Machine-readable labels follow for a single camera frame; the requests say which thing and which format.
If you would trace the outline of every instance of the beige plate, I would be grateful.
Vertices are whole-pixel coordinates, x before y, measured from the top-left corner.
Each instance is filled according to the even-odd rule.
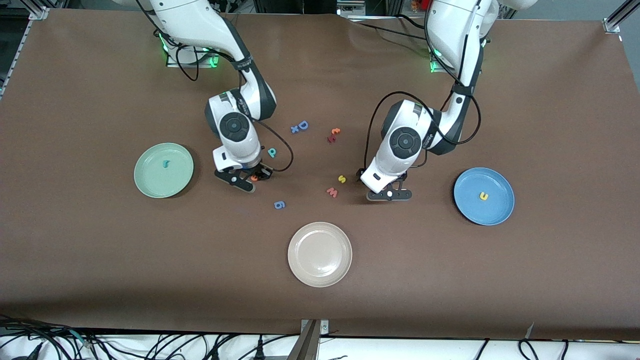
[[[328,222],[303,226],[289,243],[289,267],[298,280],[315,288],[340,281],[351,266],[351,243]]]

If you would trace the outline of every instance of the green plate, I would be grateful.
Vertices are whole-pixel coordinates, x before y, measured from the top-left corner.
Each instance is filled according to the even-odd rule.
[[[143,194],[157,199],[174,196],[191,180],[193,158],[176,143],[159,143],[145,151],[133,170],[133,179]]]

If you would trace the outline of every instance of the metal bracket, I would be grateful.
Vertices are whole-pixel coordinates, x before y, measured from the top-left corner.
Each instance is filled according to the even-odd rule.
[[[47,16],[49,16],[49,8],[39,6],[39,10],[31,12],[31,14],[29,15],[29,20],[44,20],[47,18]]]
[[[614,28],[609,27],[607,18],[602,19],[602,27],[604,28],[604,32],[606,32],[607,34],[617,34],[620,32],[620,27],[617,25]]]
[[[366,4],[364,0],[337,0],[337,14],[341,17],[359,15],[366,16]]]
[[[625,19],[629,18],[634,11],[640,8],[640,0],[625,0],[616,11],[604,18],[602,27],[607,34],[617,34],[620,32],[620,25]]]
[[[302,319],[300,326],[300,332],[305,330],[305,325],[309,322],[307,319]],[[329,333],[329,319],[320,319],[320,335],[327,335]]]
[[[320,345],[320,332],[329,329],[329,320],[302,320],[303,329],[287,360],[316,360]]]
[[[9,71],[6,73],[6,79],[4,79],[4,83],[0,86],[0,100],[2,100],[2,96],[4,95],[4,91],[6,90],[7,85],[9,85],[9,79],[11,79],[11,75],[13,74],[13,69],[15,68],[15,64],[18,62],[18,56],[22,52],[22,47],[24,47],[24,43],[27,41],[27,35],[29,35],[29,30],[31,30],[31,26],[33,25],[33,21],[29,21],[27,24],[27,28],[24,30],[24,35],[20,40],[20,45],[18,45],[18,50],[15,52],[15,56],[13,57],[13,61],[11,62],[11,67]]]

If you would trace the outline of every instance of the metal frame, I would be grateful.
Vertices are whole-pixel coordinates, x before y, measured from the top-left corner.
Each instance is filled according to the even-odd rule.
[[[65,8],[68,0],[20,0],[20,2],[29,12],[29,20],[44,20],[47,18],[49,8]]]
[[[349,15],[367,15],[367,5],[364,0],[337,0],[337,13],[341,17]]]
[[[316,360],[320,344],[320,332],[323,329],[322,321],[325,320],[307,320],[306,325],[303,325],[305,328],[302,330],[296,344],[293,345],[287,360]]]
[[[640,7],[640,0],[625,0],[616,11],[602,20],[604,31],[608,34],[620,32],[619,25]]]
[[[18,62],[18,56],[20,56],[20,53],[22,52],[22,47],[24,46],[24,42],[27,41],[27,35],[29,35],[29,30],[31,30],[32,25],[33,25],[33,20],[30,20],[29,24],[27,24],[27,28],[24,30],[24,34],[22,36],[22,39],[20,40],[20,45],[18,45],[18,50],[15,52],[15,56],[13,57],[13,61],[11,62],[11,67],[9,68],[9,71],[6,73],[6,79],[4,79],[4,83],[2,83],[2,87],[0,87],[0,100],[2,100],[2,96],[4,95],[4,90],[9,84],[9,80],[11,79],[11,74],[13,74],[13,68],[15,67],[15,64]]]

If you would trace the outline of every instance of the blue plate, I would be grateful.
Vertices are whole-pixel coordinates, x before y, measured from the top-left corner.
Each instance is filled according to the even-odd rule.
[[[462,215],[480,225],[498,225],[513,212],[515,197],[509,181],[490,168],[463,172],[453,187],[453,197]]]

